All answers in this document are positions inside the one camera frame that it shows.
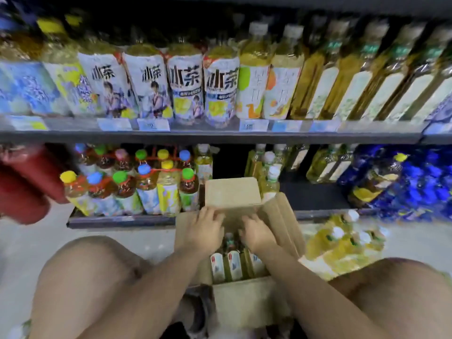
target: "cardboard box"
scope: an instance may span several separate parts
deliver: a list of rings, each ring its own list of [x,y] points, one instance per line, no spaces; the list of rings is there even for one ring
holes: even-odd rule
[[[206,205],[215,205],[226,215],[223,222],[226,232],[236,232],[243,227],[241,216],[257,215],[268,225],[276,241],[295,259],[304,253],[304,241],[298,227],[297,219],[286,196],[278,193],[266,202],[257,200],[258,187],[250,178],[233,178],[210,180],[206,184]],[[225,200],[222,194],[230,195]],[[185,230],[197,216],[197,212],[180,213],[176,217],[176,234],[174,249],[184,243]],[[206,284],[212,286],[218,321],[221,326],[230,328],[258,328],[281,322],[291,315],[282,290],[271,277],[255,278],[239,282],[212,285],[212,268],[210,259],[200,263],[195,278],[190,285]]]

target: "green bottle cap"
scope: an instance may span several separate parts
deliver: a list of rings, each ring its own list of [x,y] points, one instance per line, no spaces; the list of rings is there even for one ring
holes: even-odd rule
[[[116,184],[122,183],[122,182],[126,182],[127,181],[127,172],[125,171],[116,171],[113,174],[113,181]]]
[[[185,168],[182,170],[182,179],[189,181],[193,176],[195,176],[195,171],[193,171],[193,169]]]
[[[95,151],[97,154],[105,154],[105,153],[107,152],[107,148],[105,147],[104,144],[100,144],[100,145],[97,145],[97,146],[94,148],[94,151]]]
[[[138,160],[145,160],[146,157],[147,157],[147,152],[146,152],[146,150],[145,150],[145,149],[139,149],[139,150],[137,150],[137,152],[135,152],[135,157],[136,157]]]

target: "thigh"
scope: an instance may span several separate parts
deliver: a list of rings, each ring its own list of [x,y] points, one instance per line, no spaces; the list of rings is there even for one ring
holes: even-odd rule
[[[451,286],[420,262],[383,259],[335,280],[331,285],[392,338],[450,337]]]
[[[39,275],[30,339],[77,338],[121,290],[149,269],[148,262],[108,237],[66,244]]]

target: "hand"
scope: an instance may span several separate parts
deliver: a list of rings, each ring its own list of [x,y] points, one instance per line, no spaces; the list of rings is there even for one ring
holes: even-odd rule
[[[239,230],[240,238],[248,249],[259,256],[259,252],[269,245],[276,244],[275,236],[268,226],[256,214],[242,216],[245,230]]]
[[[224,237],[224,214],[215,214],[215,208],[203,207],[198,218],[187,229],[187,245],[206,258],[213,254],[222,244]]]

